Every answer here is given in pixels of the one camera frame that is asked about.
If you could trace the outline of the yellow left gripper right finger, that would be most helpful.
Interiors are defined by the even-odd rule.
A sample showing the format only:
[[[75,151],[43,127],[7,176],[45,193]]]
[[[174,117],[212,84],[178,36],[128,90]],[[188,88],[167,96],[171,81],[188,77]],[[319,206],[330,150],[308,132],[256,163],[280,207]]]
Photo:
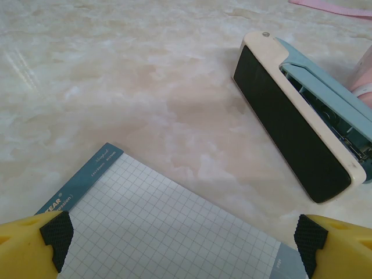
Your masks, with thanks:
[[[294,240],[309,279],[372,279],[372,228],[302,214]]]

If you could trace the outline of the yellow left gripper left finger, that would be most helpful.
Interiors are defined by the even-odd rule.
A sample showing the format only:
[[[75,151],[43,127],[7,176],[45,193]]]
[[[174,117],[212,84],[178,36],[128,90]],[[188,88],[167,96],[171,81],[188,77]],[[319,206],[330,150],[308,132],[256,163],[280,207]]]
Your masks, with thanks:
[[[57,279],[72,238],[67,211],[0,224],[0,279]]]

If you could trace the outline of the blue and cream stapler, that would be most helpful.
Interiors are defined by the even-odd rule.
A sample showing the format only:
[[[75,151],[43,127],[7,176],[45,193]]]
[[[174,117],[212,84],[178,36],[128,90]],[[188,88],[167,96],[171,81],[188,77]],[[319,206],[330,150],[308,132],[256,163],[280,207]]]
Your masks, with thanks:
[[[313,202],[372,182],[372,109],[304,54],[247,33],[232,77]]]

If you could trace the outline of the pink student backpack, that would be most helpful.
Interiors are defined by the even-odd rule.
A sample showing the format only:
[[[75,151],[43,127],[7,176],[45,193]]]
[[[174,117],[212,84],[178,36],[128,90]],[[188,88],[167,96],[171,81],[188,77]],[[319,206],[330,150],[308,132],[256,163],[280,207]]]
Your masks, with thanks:
[[[372,20],[372,10],[346,8],[324,0],[288,0],[289,3],[322,10],[336,15]]]

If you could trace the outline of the grid notepad with blue header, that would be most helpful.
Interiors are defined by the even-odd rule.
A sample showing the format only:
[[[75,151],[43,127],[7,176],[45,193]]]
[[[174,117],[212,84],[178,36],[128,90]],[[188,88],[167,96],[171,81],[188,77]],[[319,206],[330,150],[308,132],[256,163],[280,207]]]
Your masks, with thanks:
[[[74,236],[58,279],[308,279],[299,253],[105,144],[40,209]]]

